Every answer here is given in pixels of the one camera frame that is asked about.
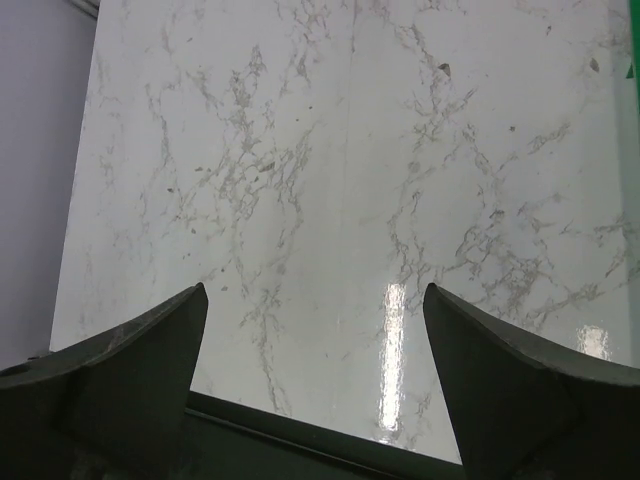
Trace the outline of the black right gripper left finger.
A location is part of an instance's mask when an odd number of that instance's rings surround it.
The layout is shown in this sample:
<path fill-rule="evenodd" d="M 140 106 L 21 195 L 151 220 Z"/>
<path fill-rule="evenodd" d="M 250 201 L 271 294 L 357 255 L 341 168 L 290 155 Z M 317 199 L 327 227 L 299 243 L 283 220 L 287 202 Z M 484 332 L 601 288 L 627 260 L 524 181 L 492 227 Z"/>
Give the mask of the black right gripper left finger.
<path fill-rule="evenodd" d="M 1 372 L 4 479 L 164 479 L 205 330 L 198 283 Z"/>

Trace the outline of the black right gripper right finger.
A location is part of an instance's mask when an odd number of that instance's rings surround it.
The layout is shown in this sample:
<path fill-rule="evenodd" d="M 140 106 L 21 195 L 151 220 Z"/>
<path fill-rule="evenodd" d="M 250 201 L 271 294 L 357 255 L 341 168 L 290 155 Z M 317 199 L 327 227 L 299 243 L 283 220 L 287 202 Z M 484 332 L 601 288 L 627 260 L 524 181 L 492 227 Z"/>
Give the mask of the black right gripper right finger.
<path fill-rule="evenodd" d="M 468 478 L 638 478 L 638 369 L 549 341 L 434 283 L 423 315 Z"/>

